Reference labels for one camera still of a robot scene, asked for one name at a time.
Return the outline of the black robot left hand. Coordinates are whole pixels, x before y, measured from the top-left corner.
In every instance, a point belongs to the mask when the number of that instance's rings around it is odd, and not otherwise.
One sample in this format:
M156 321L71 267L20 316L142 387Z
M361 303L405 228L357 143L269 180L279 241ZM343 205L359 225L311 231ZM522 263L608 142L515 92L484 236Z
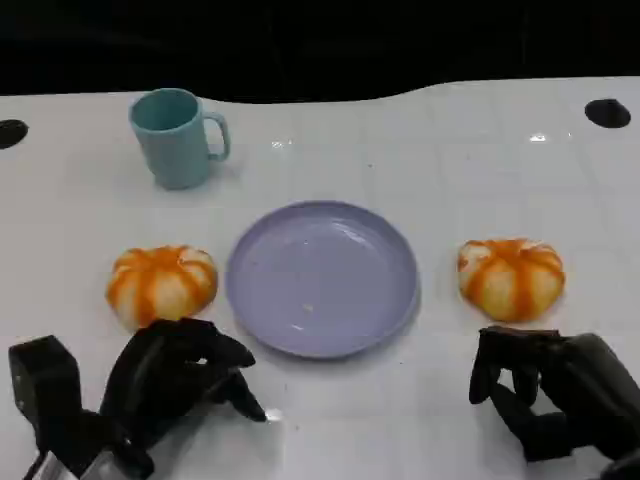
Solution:
M157 320L138 330L109 375L100 414L148 449L203 404L231 404L245 418L266 412L242 375L255 364L239 341L204 320Z

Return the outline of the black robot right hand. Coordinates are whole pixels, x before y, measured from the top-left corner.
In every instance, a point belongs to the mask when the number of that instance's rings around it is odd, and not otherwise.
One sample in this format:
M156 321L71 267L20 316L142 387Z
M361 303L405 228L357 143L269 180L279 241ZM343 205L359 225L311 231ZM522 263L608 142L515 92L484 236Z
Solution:
M592 446L639 471L639 386L598 335L480 330L469 401L492 401L529 462Z

